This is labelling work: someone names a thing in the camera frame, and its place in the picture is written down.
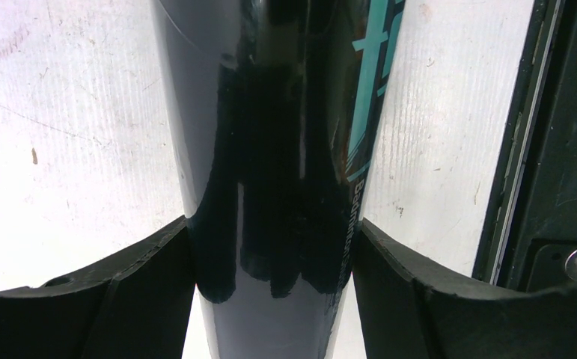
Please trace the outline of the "black shuttlecock tube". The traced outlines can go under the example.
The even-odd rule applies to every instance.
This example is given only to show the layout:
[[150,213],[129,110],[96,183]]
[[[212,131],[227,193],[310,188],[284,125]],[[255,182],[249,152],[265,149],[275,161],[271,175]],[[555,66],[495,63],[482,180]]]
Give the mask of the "black shuttlecock tube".
[[403,1],[155,1],[213,358],[330,358]]

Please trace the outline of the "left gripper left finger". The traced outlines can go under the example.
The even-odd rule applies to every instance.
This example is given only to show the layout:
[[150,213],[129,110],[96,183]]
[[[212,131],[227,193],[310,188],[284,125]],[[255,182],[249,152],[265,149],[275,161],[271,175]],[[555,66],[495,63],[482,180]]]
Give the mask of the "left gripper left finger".
[[180,358],[195,290],[186,221],[37,288],[0,292],[0,358]]

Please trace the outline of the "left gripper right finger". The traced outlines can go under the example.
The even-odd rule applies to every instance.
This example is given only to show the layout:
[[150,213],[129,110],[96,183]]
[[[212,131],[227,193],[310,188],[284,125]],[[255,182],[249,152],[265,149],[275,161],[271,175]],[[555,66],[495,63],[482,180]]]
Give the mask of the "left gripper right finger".
[[369,221],[352,274],[369,358],[577,358],[577,283],[530,293],[493,286]]

